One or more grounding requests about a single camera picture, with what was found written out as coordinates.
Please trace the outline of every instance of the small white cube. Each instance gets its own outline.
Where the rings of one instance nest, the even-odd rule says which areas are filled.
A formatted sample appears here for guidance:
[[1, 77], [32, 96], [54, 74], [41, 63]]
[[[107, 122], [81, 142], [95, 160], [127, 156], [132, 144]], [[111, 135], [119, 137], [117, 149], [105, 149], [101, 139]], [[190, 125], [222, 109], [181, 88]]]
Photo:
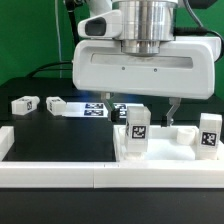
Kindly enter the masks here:
[[151, 112], [147, 107], [128, 107], [125, 147], [127, 152], [146, 152]]
[[25, 115], [37, 109], [40, 99], [37, 96], [24, 96], [11, 102], [12, 114]]
[[197, 144], [197, 159], [217, 159], [222, 116], [217, 114], [201, 114]]
[[66, 109], [66, 102], [60, 97], [48, 97], [46, 100], [47, 109], [54, 115], [62, 115]]

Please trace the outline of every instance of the black tabletop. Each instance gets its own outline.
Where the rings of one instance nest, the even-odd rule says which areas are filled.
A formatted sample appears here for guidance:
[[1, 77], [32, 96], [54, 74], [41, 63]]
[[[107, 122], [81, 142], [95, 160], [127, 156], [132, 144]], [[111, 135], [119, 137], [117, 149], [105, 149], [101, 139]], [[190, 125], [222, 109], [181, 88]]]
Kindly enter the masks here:
[[[38, 96], [36, 111], [25, 116], [12, 115], [11, 101], [22, 96]], [[68, 118], [53, 116], [46, 109], [46, 97], [60, 96], [66, 102], [101, 102], [100, 94], [78, 91], [71, 79], [15, 78], [0, 87], [0, 125], [13, 125], [15, 144], [6, 161], [115, 161], [113, 123], [107, 118]], [[169, 108], [168, 98], [115, 94], [117, 103], [143, 103], [152, 113], [152, 124], [160, 124]], [[182, 100], [175, 124], [199, 124], [202, 112], [224, 113], [223, 102]]]
[[[13, 116], [10, 103], [39, 96], [38, 109]], [[7, 161], [115, 161], [113, 124], [106, 118], [54, 117], [46, 97], [66, 102], [100, 102], [99, 93], [78, 91], [70, 79], [15, 78], [0, 87], [0, 126], [15, 127]], [[143, 103], [160, 124], [167, 98], [116, 94], [114, 102]], [[183, 100], [175, 124], [197, 125], [202, 112], [224, 114], [223, 101]], [[219, 224], [224, 220], [223, 189], [0, 189], [0, 223]]]

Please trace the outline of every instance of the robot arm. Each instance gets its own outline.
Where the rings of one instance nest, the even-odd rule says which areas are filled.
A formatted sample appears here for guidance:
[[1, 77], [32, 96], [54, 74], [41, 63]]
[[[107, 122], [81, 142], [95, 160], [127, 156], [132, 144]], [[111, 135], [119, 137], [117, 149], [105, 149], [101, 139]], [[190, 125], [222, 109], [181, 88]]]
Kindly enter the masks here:
[[183, 1], [112, 2], [113, 10], [78, 25], [79, 35], [91, 38], [75, 50], [78, 89], [102, 92], [109, 106], [107, 93], [119, 92], [174, 98], [175, 108], [180, 98], [208, 99], [214, 93], [221, 40], [174, 35], [175, 9]]
[[90, 17], [94, 17], [112, 10], [111, 0], [85, 0], [89, 6]]

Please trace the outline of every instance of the white platform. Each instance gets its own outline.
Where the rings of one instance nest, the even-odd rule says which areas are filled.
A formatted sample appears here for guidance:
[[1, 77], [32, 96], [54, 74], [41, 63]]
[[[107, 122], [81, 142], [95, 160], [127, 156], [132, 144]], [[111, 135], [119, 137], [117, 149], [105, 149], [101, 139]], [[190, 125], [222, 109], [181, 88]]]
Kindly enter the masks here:
[[[123, 127], [114, 126], [115, 134], [119, 128]], [[195, 160], [194, 146], [178, 147], [177, 151], [172, 139], [175, 128], [167, 130], [154, 128], [149, 146], [158, 146], [159, 150], [152, 150], [139, 161], [122, 159], [124, 149], [118, 138], [115, 149], [119, 162], [0, 162], [0, 187], [224, 188], [223, 144], [219, 144], [219, 160]], [[155, 138], [156, 131], [163, 140]]]
[[14, 127], [0, 128], [0, 161], [2, 161], [14, 143]]

